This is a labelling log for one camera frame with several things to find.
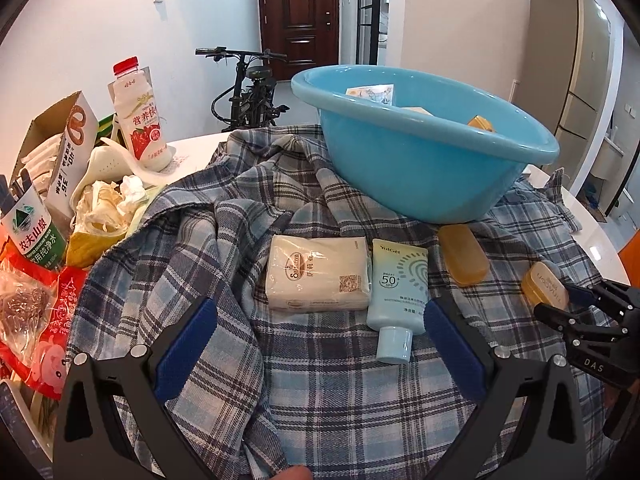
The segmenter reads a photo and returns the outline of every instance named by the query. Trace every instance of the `brown door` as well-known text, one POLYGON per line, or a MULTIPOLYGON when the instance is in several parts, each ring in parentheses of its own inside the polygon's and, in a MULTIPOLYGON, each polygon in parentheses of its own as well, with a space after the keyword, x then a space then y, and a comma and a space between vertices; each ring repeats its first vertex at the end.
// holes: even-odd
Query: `brown door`
POLYGON ((338 0, 260 0, 262 48, 286 54, 272 61, 278 81, 338 63, 338 0))

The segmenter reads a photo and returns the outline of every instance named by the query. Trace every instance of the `blue plastic basin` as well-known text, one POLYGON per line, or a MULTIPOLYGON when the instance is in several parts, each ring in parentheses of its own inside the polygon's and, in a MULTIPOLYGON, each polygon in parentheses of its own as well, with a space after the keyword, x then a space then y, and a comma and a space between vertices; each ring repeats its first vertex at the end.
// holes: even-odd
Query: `blue plastic basin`
POLYGON ((338 174, 403 215, 437 224, 481 218, 527 164, 558 158, 556 138, 510 103, 473 86, 414 70, 325 66, 297 74, 293 93, 317 107, 338 174), (394 105, 346 95, 394 85, 394 105), (434 117, 401 107, 422 107, 434 117), (476 115, 497 133, 466 124, 476 115))

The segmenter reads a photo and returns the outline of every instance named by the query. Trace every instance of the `white table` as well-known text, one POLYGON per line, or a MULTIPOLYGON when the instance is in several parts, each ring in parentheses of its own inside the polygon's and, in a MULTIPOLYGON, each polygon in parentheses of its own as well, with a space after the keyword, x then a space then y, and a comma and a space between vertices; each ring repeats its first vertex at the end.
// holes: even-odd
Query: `white table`
MULTIPOLYGON (((529 182, 534 187, 543 187, 546 181, 549 180, 548 174, 535 166, 528 166, 527 171, 531 171, 529 182)), ((564 205, 582 224, 582 231, 573 235, 574 240, 591 258, 602 277, 628 285, 629 278, 626 275, 625 267, 622 266, 618 252, 602 227, 598 225, 595 218, 591 216, 585 207, 576 200, 575 196, 564 187, 562 188, 562 199, 564 200, 564 205)))
MULTIPOLYGON (((175 176, 181 178, 204 169, 219 143, 227 140, 228 136, 229 134, 213 134, 170 142, 169 144, 176 148, 174 158, 181 161, 175 176)), ((543 187, 549 180, 548 174, 535 166, 529 166, 527 170, 531 172, 529 181, 535 187, 543 187)), ((565 188, 562 188, 562 198, 564 204, 582 224, 582 231, 574 234, 574 240, 587 253, 604 278, 628 284, 629 278, 618 253, 595 218, 565 188)))

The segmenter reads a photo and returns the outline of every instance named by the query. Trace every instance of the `plaid shirt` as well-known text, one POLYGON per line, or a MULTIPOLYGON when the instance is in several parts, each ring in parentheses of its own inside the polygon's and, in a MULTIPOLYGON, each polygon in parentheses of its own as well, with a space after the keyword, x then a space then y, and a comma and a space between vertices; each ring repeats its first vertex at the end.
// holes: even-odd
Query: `plaid shirt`
MULTIPOLYGON (((270 312, 264 269, 277 234, 424 247, 430 295, 452 290, 489 341, 545 361, 563 352, 559 335, 533 319, 520 288, 536 261, 578 285, 600 279, 571 237, 580 225, 562 204, 561 173, 543 190, 520 179, 470 227, 491 271, 478 285, 458 288, 437 227, 393 213, 337 176, 318 126, 237 131, 205 170, 165 190, 142 227, 94 266, 68 354, 105 359, 149 345, 206 294, 218 305, 218 328, 167 408, 219 478, 268 478, 287 464, 306 464, 316 478, 421 479, 474 409, 429 338, 414 337, 409 364, 381 364, 366 312, 270 312)), ((597 311, 589 316, 606 322, 597 311)), ((599 381, 574 375, 592 478, 610 451, 604 395, 599 381)), ((118 407, 141 462, 152 466, 126 404, 118 407)), ((498 465, 521 407, 485 471, 498 465)))

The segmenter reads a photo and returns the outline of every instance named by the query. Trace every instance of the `orange chair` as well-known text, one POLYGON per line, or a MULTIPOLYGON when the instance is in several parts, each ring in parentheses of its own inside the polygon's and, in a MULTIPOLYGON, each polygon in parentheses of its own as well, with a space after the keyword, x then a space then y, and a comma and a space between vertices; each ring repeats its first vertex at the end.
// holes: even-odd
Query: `orange chair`
POLYGON ((631 238, 631 241, 618 253, 618 256, 625 267, 631 286, 640 287, 640 231, 631 238))

